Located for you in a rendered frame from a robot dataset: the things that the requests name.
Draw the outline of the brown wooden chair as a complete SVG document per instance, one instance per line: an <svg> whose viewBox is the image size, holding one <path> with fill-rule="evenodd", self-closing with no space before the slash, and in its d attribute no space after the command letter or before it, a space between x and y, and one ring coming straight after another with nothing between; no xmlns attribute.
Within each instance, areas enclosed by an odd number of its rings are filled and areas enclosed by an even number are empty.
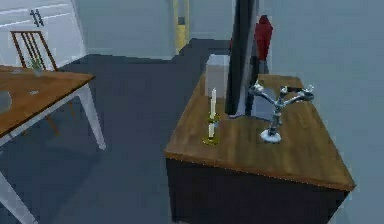
<svg viewBox="0 0 384 224"><path fill-rule="evenodd" d="M74 91L74 79L58 70L56 61L48 47L41 31L11 31L11 48L9 50L13 67L21 70L20 75L28 79L43 82L44 88L49 89L50 94L57 95L57 89L69 94ZM30 67L30 60L38 59L43 73L36 77Z"/></svg>

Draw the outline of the small glass vase with plant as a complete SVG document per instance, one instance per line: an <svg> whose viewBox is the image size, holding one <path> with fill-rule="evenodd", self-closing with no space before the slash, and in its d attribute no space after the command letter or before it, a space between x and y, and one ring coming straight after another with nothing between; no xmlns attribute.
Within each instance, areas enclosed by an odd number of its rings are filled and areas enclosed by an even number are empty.
<svg viewBox="0 0 384 224"><path fill-rule="evenodd" d="M43 69L38 59L30 60L30 67L32 68L36 77L41 77L43 73Z"/></svg>

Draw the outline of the white box bin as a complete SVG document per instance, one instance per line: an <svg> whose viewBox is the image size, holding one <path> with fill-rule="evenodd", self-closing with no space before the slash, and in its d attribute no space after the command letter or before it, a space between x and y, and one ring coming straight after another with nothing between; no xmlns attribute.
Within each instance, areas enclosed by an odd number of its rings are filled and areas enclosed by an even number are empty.
<svg viewBox="0 0 384 224"><path fill-rule="evenodd" d="M218 98L226 97L229 62L229 55L211 54L209 56L205 69L205 94L207 96L211 96L212 90L216 89Z"/></svg>

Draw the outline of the dark cabinet with wooden top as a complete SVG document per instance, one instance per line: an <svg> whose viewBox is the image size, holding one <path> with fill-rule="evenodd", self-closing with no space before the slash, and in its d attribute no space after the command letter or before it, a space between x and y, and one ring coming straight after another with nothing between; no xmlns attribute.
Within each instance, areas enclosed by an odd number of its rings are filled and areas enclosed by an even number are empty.
<svg viewBox="0 0 384 224"><path fill-rule="evenodd" d="M164 150L171 218L187 224L327 224L355 188L316 108L287 106L278 144L268 122L220 117L208 146L210 103L198 82Z"/></svg>

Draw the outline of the silver branched candelabra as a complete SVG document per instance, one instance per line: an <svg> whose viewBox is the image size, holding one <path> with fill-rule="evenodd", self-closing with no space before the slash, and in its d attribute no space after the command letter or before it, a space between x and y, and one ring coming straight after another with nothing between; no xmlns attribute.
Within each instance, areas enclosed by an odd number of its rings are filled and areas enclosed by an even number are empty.
<svg viewBox="0 0 384 224"><path fill-rule="evenodd" d="M279 96L274 100L264 92L264 87L259 82L251 86L248 90L249 94L262 97L274 106L270 126L261 132L261 139L267 143L280 143L282 138L278 133L278 128L282 125L281 112L283 108L296 102L311 102L314 99L313 90L313 85L307 87L281 86Z"/></svg>

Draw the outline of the white candle in brass holder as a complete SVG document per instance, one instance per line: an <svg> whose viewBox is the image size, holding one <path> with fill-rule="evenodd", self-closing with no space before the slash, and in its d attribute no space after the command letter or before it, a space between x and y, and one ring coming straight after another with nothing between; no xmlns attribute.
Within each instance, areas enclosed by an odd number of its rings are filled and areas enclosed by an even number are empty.
<svg viewBox="0 0 384 224"><path fill-rule="evenodd" d="M216 132L215 132L217 123L220 120L220 115L216 112L216 104L217 104L217 91L215 88L213 88L211 91L211 99L210 99L208 136L203 139L203 143L209 146L217 145L219 143L219 140L216 137Z"/></svg>

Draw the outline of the yellow door frame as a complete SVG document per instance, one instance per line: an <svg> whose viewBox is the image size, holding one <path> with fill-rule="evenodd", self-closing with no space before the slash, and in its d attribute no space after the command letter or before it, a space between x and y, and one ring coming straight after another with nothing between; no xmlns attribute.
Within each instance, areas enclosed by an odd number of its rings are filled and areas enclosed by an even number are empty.
<svg viewBox="0 0 384 224"><path fill-rule="evenodd" d="M175 53L179 54L190 41L189 0L172 0L172 6L175 31Z"/></svg>

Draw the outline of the wooden table with white legs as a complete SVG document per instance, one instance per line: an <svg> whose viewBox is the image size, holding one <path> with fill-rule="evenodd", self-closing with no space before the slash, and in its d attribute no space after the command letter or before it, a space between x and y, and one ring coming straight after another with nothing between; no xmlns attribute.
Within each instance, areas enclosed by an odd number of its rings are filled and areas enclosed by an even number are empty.
<svg viewBox="0 0 384 224"><path fill-rule="evenodd" d="M106 149L90 89L94 79L93 75L84 73L44 71L37 75L27 68L0 66L0 205L19 224L39 224L39 221L7 180L9 147L22 132L78 98L98 147Z"/></svg>

